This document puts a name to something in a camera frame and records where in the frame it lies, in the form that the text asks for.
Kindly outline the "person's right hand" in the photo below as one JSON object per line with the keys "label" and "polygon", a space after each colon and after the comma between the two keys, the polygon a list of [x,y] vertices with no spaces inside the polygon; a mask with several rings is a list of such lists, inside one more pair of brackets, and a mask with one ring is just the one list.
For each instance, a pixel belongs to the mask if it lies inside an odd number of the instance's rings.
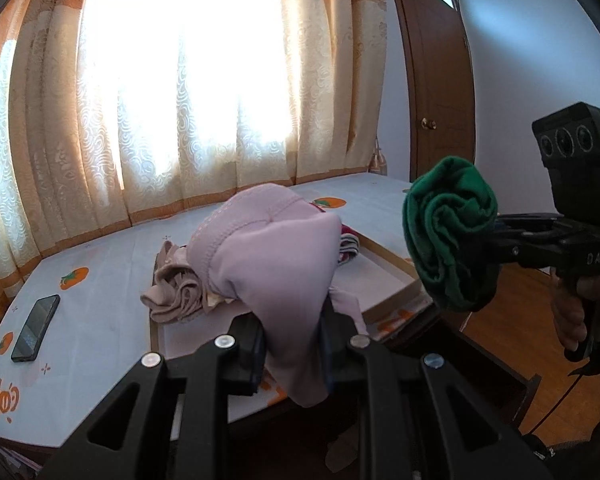
{"label": "person's right hand", "polygon": [[[600,277],[582,278],[578,281],[575,292],[570,292],[564,281],[558,278],[555,268],[550,269],[550,278],[550,307],[558,340],[566,350],[576,351],[588,336],[585,315],[594,312],[600,315]],[[600,329],[596,338],[600,339]]]}

